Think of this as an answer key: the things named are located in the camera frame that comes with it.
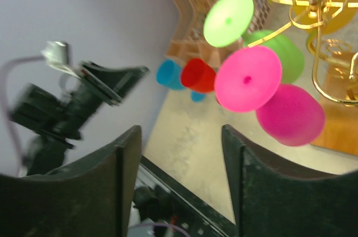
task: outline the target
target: gold metal rack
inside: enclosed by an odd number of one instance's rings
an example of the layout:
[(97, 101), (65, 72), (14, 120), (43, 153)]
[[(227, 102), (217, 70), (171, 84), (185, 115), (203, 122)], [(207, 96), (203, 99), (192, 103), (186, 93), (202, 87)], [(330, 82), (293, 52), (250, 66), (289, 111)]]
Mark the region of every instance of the gold metal rack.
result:
[[(358, 53), (352, 53), (351, 61), (347, 61), (344, 59), (340, 59), (340, 56), (350, 53), (351, 46), (344, 41), (341, 40), (323, 40), (322, 32), (324, 31), (327, 24), (334, 18), (336, 18), (342, 11), (347, 8), (355, 8), (358, 10), (358, 3), (349, 3), (348, 0), (344, 2), (332, 2), (331, 0), (268, 0), (274, 3), (285, 4), (290, 6), (289, 8), (289, 18), (290, 22), (286, 25), (282, 26), (275, 32), (267, 35), (266, 37), (257, 40), (248, 45), (248, 47), (254, 47), (259, 45), (267, 40), (272, 39), (278, 34), (282, 33), (286, 29), (291, 26), (295, 26), (302, 30), (312, 30), (307, 38), (306, 46), (307, 49), (314, 55), (314, 63), (312, 69), (312, 82), (317, 89), (317, 91), (324, 96), (325, 98), (341, 103), (344, 105), (358, 105), (357, 96), (354, 95), (353, 90), (358, 88), (358, 79), (357, 79), (357, 65), (358, 65)], [(302, 6), (305, 7), (305, 10), (293, 17), (293, 7), (294, 6)], [(336, 8), (337, 10), (333, 13), (328, 13), (328, 9)], [(315, 19), (316, 22), (310, 25), (305, 25), (299, 23), (299, 20), (304, 16), (309, 16), (309, 18)], [(321, 52), (321, 48), (323, 44), (326, 45), (326, 50), (331, 54), (327, 55)], [(321, 84), (318, 81), (318, 65), (319, 60), (322, 59), (330, 64), (337, 65), (342, 68), (342, 70), (347, 71), (347, 75), (352, 85), (347, 87), (347, 97), (346, 98), (337, 98), (333, 95), (330, 95), (324, 91)]]

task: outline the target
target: white wall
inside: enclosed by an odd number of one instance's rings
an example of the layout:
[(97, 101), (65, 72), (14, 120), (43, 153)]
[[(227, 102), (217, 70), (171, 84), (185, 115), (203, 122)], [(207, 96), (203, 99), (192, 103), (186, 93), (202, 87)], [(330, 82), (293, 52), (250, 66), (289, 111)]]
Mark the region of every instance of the white wall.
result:
[[(91, 60), (105, 67), (146, 65), (151, 74), (125, 103), (105, 106), (84, 128), (84, 141), (69, 152), (75, 160), (107, 144), (134, 124), (142, 125), (146, 141), (166, 90), (155, 82), (155, 71), (175, 29), (178, 12), (172, 0), (0, 0), (0, 64), (37, 55), (47, 40), (72, 45), (74, 63)], [(15, 99), (31, 82), (59, 95), (60, 73), (35, 63), (14, 70), (8, 96)], [(33, 136), (18, 127), (23, 145)], [(0, 172), (14, 174), (15, 154), (0, 122)]]

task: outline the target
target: blue object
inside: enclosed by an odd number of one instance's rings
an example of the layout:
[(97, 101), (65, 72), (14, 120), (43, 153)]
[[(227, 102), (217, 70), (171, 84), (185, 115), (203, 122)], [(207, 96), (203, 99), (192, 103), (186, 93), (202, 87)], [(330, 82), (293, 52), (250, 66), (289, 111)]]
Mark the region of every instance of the blue object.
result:
[(203, 101), (206, 97), (206, 94), (205, 93), (197, 93), (197, 92), (194, 92), (194, 91), (191, 91), (191, 99), (193, 100), (193, 102), (195, 103), (199, 103), (201, 101)]
[(157, 71), (157, 82), (172, 90), (183, 90), (185, 87), (180, 82), (182, 67), (173, 60), (164, 61)]

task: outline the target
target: beige tabletop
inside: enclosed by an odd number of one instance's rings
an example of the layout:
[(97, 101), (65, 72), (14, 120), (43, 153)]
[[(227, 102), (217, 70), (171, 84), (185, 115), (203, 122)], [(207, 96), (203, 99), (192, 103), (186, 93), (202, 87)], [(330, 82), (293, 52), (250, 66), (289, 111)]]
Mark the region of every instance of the beige tabletop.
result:
[[(269, 28), (276, 29), (286, 22), (287, 8), (279, 6)], [(330, 38), (345, 39), (358, 49), (356, 29), (357, 16), (351, 26)], [(285, 35), (302, 49), (306, 58), (305, 71), (295, 84), (318, 99), (319, 94), (310, 80), (313, 57), (304, 47), (307, 33), (290, 28)], [(321, 80), (326, 68), (324, 65), (320, 67)], [(260, 128), (255, 113), (229, 112), (216, 102), (213, 93), (205, 101), (194, 103), (190, 91), (169, 91), (144, 155), (232, 222), (234, 218), (220, 141), (221, 127), (225, 124), (232, 125), (274, 153), (309, 168), (335, 174), (358, 168), (358, 157), (311, 145), (290, 148), (279, 144)]]

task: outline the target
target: wooden base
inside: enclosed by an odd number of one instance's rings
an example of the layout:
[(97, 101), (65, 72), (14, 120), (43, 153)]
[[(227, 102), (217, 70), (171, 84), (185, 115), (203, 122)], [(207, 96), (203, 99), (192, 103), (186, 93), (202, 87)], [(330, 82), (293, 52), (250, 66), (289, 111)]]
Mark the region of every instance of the wooden base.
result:
[[(353, 53), (337, 56), (350, 61)], [(324, 90), (339, 98), (346, 97), (346, 89), (352, 83), (348, 80), (348, 70), (343, 74), (342, 69), (329, 66)], [(311, 144), (327, 149), (333, 149), (352, 155), (358, 155), (358, 107), (334, 103), (324, 97), (320, 104), (326, 113), (326, 125), (321, 135)]]

